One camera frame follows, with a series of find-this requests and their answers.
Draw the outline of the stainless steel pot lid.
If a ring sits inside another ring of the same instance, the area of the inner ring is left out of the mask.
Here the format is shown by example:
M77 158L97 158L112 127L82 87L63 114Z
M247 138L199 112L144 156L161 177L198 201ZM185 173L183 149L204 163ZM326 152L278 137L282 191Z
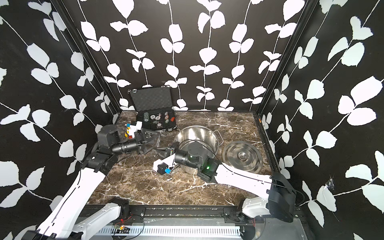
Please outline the stainless steel pot lid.
M258 174L263 168L260 151L244 141L233 141L222 150L222 162L245 172Z

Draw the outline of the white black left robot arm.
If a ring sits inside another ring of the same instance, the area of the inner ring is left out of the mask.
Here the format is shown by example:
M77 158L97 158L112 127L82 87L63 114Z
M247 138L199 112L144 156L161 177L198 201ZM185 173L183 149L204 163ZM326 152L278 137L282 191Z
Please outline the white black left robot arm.
M141 129L134 138L122 142L118 126L107 125L101 128L97 137L94 151L84 160L68 192L36 230L24 233L24 240L89 240L108 223L129 217L129 203L118 200L106 204L86 220L76 222L95 189L118 162L119 155L147 154L157 146L161 132Z

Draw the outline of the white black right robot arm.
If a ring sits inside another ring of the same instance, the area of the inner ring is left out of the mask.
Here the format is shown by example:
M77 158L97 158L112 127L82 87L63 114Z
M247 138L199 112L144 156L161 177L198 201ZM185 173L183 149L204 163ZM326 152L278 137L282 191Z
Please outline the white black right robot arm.
M197 176L206 183L228 185L255 195L243 201L241 215L250 219L271 215L283 222L293 222L297 192L284 175L259 175L236 169L211 158L212 152L197 141L188 144L185 150L179 146L174 142L166 148L156 148L161 158L154 162L153 170L164 175L170 174L176 165L196 169Z

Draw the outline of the yellow red toy block vehicle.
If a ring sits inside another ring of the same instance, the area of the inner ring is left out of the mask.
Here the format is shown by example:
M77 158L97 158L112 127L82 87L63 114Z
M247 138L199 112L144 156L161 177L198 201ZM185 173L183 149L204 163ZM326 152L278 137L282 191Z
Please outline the yellow red toy block vehicle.
M135 132L137 131L137 127L135 125L126 124L124 130L124 136L127 139L134 139Z

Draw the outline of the stack of poker chips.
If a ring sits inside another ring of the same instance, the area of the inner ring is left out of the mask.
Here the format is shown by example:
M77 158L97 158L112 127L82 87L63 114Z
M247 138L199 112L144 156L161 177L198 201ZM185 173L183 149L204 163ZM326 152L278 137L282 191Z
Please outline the stack of poker chips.
M144 118L144 121L145 121L145 122L148 122L148 121L149 121L149 118L150 118L149 113L148 113L148 112L145 112L145 113L143 114L143 118Z

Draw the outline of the black poker chip case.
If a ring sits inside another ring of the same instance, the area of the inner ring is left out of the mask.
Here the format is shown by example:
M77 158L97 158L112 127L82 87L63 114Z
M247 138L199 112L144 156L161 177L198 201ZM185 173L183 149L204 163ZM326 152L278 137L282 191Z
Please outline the black poker chip case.
M173 131L177 128L171 87L130 89L128 93L137 112L136 121L143 122L144 129ZM145 112L150 115L148 122L145 122L143 118Z

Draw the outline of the black base rail with vents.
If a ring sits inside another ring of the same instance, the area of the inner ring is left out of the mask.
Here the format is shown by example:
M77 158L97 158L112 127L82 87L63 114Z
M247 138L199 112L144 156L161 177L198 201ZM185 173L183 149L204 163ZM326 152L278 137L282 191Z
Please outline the black base rail with vents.
M253 219L235 206L131 205L99 230L94 240L313 240L306 216L296 208L291 223L271 215Z

